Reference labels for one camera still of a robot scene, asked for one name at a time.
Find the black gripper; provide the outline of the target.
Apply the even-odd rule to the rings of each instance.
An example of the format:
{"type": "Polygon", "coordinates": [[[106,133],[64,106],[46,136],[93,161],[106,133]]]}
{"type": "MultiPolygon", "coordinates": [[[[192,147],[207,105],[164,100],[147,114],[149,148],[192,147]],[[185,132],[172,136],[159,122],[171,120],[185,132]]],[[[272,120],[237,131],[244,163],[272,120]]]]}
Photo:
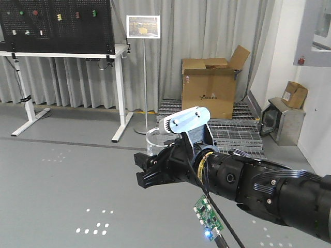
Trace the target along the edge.
{"type": "Polygon", "coordinates": [[[193,152],[186,149],[182,140],[176,140],[156,155],[134,154],[135,165],[144,171],[136,173],[138,185],[147,189],[156,185],[187,182],[211,189],[215,178],[211,173],[216,171],[214,160],[220,155],[219,149],[198,142],[193,145],[193,152]]]}

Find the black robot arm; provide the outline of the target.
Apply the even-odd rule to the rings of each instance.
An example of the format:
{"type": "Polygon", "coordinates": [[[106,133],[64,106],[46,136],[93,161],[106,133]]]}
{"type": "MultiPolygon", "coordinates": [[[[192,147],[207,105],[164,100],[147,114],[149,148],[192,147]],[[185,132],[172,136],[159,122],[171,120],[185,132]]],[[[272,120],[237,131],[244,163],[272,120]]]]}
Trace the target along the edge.
{"type": "Polygon", "coordinates": [[[250,215],[330,242],[330,175],[318,176],[268,160],[229,154],[177,139],[157,155],[136,153],[138,185],[188,182],[237,203],[250,215]]]}

